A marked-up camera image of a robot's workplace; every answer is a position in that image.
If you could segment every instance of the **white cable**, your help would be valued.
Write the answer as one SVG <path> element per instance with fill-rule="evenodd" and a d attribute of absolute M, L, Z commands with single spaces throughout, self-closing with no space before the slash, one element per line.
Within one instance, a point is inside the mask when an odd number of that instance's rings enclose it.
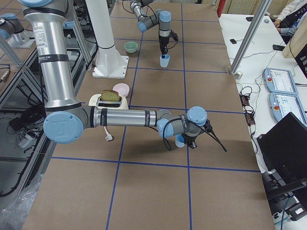
<path fill-rule="evenodd" d="M 107 131 L 107 129 L 106 129 L 106 127 L 104 126 L 104 128 L 105 128 L 105 131 L 106 131 L 106 141 L 111 141 L 111 140 L 113 140 L 113 137 L 112 137 L 112 135 L 111 134 L 109 134 L 109 132 Z"/>

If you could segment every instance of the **bread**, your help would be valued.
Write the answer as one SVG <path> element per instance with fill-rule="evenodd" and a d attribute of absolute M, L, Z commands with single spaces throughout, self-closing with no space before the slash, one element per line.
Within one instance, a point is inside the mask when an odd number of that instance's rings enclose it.
<path fill-rule="evenodd" d="M 105 102 L 119 102 L 120 101 L 120 96 L 118 92 L 114 90 L 103 90 L 101 92 L 101 98 L 102 101 Z"/>

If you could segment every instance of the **computer monitor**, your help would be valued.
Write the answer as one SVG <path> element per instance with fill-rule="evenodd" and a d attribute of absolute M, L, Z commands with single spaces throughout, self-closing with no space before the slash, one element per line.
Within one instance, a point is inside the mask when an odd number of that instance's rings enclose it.
<path fill-rule="evenodd" d="M 275 169 L 286 184 L 307 178 L 307 127 L 293 113 L 257 141 L 268 169 Z M 307 210 L 307 187 L 292 192 Z"/>

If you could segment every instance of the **clear plastic wrap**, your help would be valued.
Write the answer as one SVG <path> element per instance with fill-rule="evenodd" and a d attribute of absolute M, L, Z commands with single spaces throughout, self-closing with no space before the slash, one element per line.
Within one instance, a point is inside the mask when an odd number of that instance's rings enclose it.
<path fill-rule="evenodd" d="M 32 182 L 0 212 L 0 230 L 20 230 L 30 212 L 43 175 L 37 174 Z"/>

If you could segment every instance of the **table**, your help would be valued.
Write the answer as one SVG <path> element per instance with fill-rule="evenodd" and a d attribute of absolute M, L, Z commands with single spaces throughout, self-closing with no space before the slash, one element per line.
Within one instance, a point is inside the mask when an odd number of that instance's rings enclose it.
<path fill-rule="evenodd" d="M 159 66 L 158 28 L 141 34 L 134 15 L 117 2 L 111 14 L 116 47 L 124 54 L 123 44 L 133 40 L 139 51 L 130 56 L 124 80 L 93 78 L 89 71 L 78 98 L 86 103 L 123 82 L 131 109 L 180 114 L 202 106 L 228 152 L 205 135 L 193 150 L 176 148 L 170 138 L 174 150 L 167 151 L 148 128 L 108 127 L 112 142 L 105 142 L 102 127 L 87 129 L 78 141 L 57 145 L 24 230 L 274 229 L 236 82 L 226 73 L 216 8 L 151 7 L 172 12 L 179 36 L 168 68 Z"/>
<path fill-rule="evenodd" d="M 229 39 L 240 40 L 243 39 L 245 33 L 250 25 L 245 18 L 249 15 L 233 15 L 233 14 L 222 14 L 220 18 L 220 24 L 225 39 L 225 44 L 227 46 L 227 52 L 232 62 L 239 47 L 241 41 L 237 44 L 232 44 Z M 238 68 L 238 71 L 243 72 L 243 77 L 240 80 L 236 80 L 238 91 L 241 91 L 242 87 L 250 86 L 254 92 L 258 92 L 259 88 L 254 82 L 256 78 L 262 75 L 263 70 L 266 67 L 277 68 L 277 69 L 288 69 L 291 70 L 296 83 L 307 84 L 307 79 L 303 72 L 296 66 L 296 61 L 294 59 L 284 58 L 281 51 L 273 51 L 272 45 L 283 45 L 283 40 L 280 37 L 277 30 L 274 28 L 271 20 L 269 23 L 265 23 L 264 20 L 260 23 L 260 26 L 252 39 L 250 46 L 246 54 L 247 58 L 244 58 Z M 257 54 L 248 57 L 256 53 L 268 53 L 269 54 Z M 260 134 L 267 133 L 277 122 L 273 117 L 270 109 L 269 103 L 269 91 L 262 81 L 262 77 L 257 79 L 260 85 L 261 91 L 259 93 L 254 93 L 251 95 L 250 104 L 256 109 L 256 132 L 254 137 L 257 138 Z M 301 99 L 302 105 L 305 110 L 307 110 L 307 88 L 297 87 L 299 92 L 299 97 Z M 263 161 L 261 152 L 257 153 L 258 165 L 262 172 L 267 171 L 265 163 Z M 299 221 L 284 222 L 284 230 L 303 230 L 307 225 L 307 217 L 300 219 Z"/>

